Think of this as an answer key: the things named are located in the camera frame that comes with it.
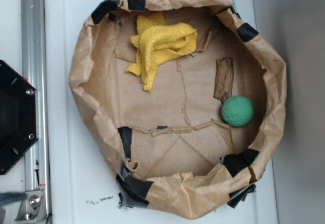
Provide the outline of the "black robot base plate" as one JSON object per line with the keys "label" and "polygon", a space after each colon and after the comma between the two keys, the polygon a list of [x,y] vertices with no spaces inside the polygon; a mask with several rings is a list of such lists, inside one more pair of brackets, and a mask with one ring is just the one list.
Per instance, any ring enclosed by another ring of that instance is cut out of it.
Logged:
{"label": "black robot base plate", "polygon": [[38,139],[36,89],[1,60],[1,175]]}

